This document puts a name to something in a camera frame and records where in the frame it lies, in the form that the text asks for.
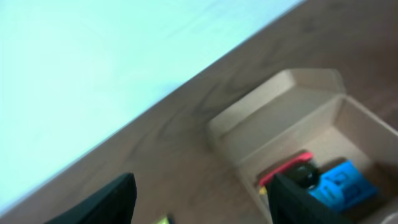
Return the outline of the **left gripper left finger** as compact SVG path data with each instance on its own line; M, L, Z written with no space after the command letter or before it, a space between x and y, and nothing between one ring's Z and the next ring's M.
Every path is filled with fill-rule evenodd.
M47 224L131 224L136 199L134 174L125 173Z

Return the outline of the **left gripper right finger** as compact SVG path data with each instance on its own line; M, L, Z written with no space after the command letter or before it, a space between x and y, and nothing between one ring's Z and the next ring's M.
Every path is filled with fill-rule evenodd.
M267 196L273 224L352 224L281 174L273 177Z

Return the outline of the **black tape dispenser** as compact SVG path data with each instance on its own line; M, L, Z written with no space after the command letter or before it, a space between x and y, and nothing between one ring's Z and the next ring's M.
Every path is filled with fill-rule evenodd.
M312 163L309 162L297 164L286 170L285 172L278 174L284 175L286 178L295 182L299 187L303 189L311 189L318 184L320 179L319 169L317 168L317 166L314 166ZM269 184L270 182L263 187L259 187L259 195L265 195L267 193L267 186Z

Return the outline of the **red stapler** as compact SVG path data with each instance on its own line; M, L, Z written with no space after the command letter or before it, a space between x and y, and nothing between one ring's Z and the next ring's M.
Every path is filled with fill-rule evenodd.
M267 185L273 178L275 174L285 172L291 167L300 164L310 162L313 159L313 153L309 151L302 151L300 153L296 153L296 155L291 156L284 161L277 162L270 168L268 168L265 174L258 176L258 186L263 187Z

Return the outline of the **blue plastic case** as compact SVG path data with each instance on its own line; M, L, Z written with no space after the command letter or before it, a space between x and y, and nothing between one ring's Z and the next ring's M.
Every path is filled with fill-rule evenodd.
M333 211L343 212L375 196L378 189L351 161L345 161L323 173L308 193Z

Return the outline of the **brown cardboard box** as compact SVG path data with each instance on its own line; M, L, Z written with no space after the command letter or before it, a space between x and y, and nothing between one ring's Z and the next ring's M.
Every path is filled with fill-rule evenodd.
M349 160L379 189L349 209L348 218L397 222L397 131L348 96L335 70L284 70L216 115L208 133L267 223L272 218L259 179L303 151L324 169Z

